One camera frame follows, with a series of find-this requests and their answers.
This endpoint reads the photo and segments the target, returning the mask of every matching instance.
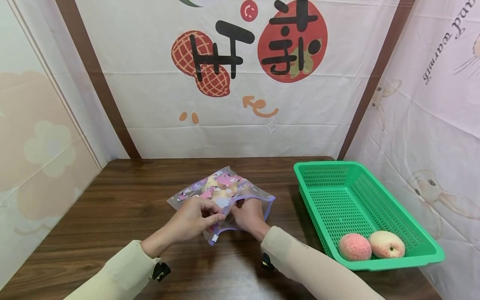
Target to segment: black chinese character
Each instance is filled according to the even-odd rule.
[[[288,12],[288,5],[280,0],[276,0],[275,8],[283,13]],[[272,25],[280,24],[296,24],[299,32],[304,32],[307,29],[309,22],[318,20],[316,15],[308,15],[308,0],[297,0],[297,15],[294,17],[271,18],[269,23]]]
[[[197,44],[195,42],[195,36],[190,35],[193,61],[195,63],[197,79],[200,82],[202,81],[200,65],[203,64],[213,65],[215,74],[220,73],[220,65],[230,65],[231,77],[234,79],[237,71],[237,65],[243,64],[243,59],[240,56],[237,56],[235,42],[240,41],[246,44],[251,44],[255,41],[255,36],[252,32],[225,21],[217,21],[215,29],[221,35],[230,38],[230,55],[218,55],[218,47],[216,43],[213,43],[213,55],[199,55],[197,51]]]
[[[275,8],[280,12],[287,13],[288,6],[280,0],[276,0]],[[309,22],[314,22],[318,20],[318,16],[316,15],[308,15],[308,1],[307,0],[297,0],[297,16],[295,17],[284,17],[284,18],[272,18],[270,19],[270,24],[284,24],[280,33],[282,36],[288,36],[290,33],[290,28],[286,24],[296,24],[297,29],[299,32],[303,32],[307,29]],[[272,51],[275,50],[283,50],[283,56],[275,56],[262,59],[262,65],[269,65],[274,64],[270,68],[270,72],[275,75],[285,75],[290,72],[290,63],[297,60],[296,55],[289,55],[288,49],[293,45],[292,40],[290,39],[283,39],[277,41],[271,41],[268,44],[268,48]],[[308,45],[308,52],[313,55],[320,51],[321,43],[318,40],[313,40]],[[299,37],[298,40],[298,69],[299,71],[303,71],[303,65],[305,63],[304,60],[304,45],[303,45],[303,37]],[[285,63],[285,69],[279,71],[276,69],[276,64]]]

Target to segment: person's left hand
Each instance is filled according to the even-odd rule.
[[[193,239],[204,230],[225,220],[222,209],[215,202],[192,197],[183,202],[180,209],[165,226],[141,242],[142,249],[150,257],[159,257],[170,245]]]

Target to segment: basket rim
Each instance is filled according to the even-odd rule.
[[[336,166],[358,166],[360,167],[367,177],[376,183],[385,193],[387,198],[398,208],[399,212],[404,214],[406,217],[410,219],[412,225],[416,227],[420,233],[426,238],[426,240],[434,247],[435,252],[432,254],[426,255],[416,255],[416,256],[408,256],[408,257],[401,257],[401,258],[390,258],[390,259],[378,259],[378,260],[367,260],[367,261],[357,261],[351,262],[344,259],[341,254],[338,252],[337,247],[334,245],[334,242],[330,236],[330,233],[326,229],[326,226],[323,222],[322,217],[317,212],[315,208],[311,206],[313,202],[310,193],[308,192],[308,187],[305,183],[305,180],[300,175],[300,167],[301,166],[318,166],[318,165],[336,165]],[[399,269],[399,268],[409,268],[409,267],[420,267],[425,266],[431,263],[439,263],[445,259],[445,253],[442,247],[438,244],[438,242],[423,228],[423,226],[408,212],[408,210],[389,192],[389,190],[384,187],[384,185],[361,163],[355,161],[310,161],[310,162],[298,162],[294,166],[295,175],[299,181],[300,188],[303,190],[303,194],[307,199],[303,199],[305,204],[310,207],[312,210],[315,219],[312,220],[313,222],[318,223],[318,227],[323,233],[325,238],[326,245],[324,247],[328,247],[330,252],[332,253],[333,258],[342,264],[343,266],[347,267],[352,271],[382,271],[382,270],[389,270],[389,269]]]

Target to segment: green plastic basket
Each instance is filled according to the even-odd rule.
[[[431,235],[363,165],[345,161],[314,161],[294,166],[300,193],[325,253],[353,271],[380,271],[424,266],[445,259]],[[368,238],[378,230],[398,235],[405,244],[402,258],[350,262],[338,252],[347,233]]]

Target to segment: hand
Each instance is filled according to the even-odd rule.
[[[238,201],[237,204],[241,207],[234,205],[230,210],[237,225],[240,229],[252,234],[261,243],[270,230],[270,226],[264,221],[262,202],[259,199],[250,198],[243,203]]]
[[[170,245],[191,240],[204,230],[212,232],[212,226],[223,220],[222,209],[215,202],[192,197],[183,202],[165,226],[140,245],[148,256],[159,257]]]

